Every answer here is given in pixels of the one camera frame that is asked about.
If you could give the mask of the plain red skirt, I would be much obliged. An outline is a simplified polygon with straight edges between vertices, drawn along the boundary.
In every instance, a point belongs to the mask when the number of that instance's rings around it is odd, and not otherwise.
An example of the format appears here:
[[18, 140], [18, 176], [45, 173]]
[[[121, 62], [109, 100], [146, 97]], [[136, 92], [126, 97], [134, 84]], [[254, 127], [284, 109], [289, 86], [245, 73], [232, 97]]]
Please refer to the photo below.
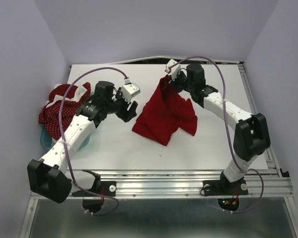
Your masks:
[[132, 131], [166, 146], [179, 128], [194, 136], [198, 118], [192, 101], [181, 97], [172, 85], [165, 86], [163, 78], [143, 107]]

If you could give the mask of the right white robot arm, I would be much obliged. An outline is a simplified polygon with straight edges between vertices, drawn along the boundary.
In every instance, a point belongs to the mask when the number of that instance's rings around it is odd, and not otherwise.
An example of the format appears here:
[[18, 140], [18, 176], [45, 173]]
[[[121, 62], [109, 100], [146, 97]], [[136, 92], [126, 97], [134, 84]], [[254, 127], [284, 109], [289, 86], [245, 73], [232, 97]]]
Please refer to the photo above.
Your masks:
[[171, 59], [165, 72], [170, 76], [169, 83], [178, 92], [188, 92], [196, 104], [222, 119], [226, 129], [233, 129], [234, 138], [228, 139], [232, 161], [223, 172], [224, 178], [219, 180], [220, 191], [231, 193], [236, 189], [236, 181], [244, 177], [253, 161], [271, 146], [265, 116], [251, 114], [229, 102], [225, 92], [220, 93], [206, 83], [200, 64], [189, 64], [182, 70], [180, 63]]

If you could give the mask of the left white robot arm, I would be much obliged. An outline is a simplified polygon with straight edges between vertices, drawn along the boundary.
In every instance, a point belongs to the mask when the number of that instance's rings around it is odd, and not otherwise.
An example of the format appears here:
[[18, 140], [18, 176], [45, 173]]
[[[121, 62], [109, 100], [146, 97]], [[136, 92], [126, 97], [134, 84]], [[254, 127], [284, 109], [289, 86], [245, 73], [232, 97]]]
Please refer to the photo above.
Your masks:
[[[115, 114], [124, 122], [134, 118], [138, 104], [132, 99], [138, 94], [140, 88], [135, 83], [127, 82], [116, 90], [113, 83], [99, 81], [94, 94], [79, 107], [64, 135], [41, 159], [29, 162], [31, 191], [57, 203], [65, 201], [72, 186], [78, 185], [71, 158], [109, 114]], [[71, 171], [71, 178], [65, 175], [66, 170]]]

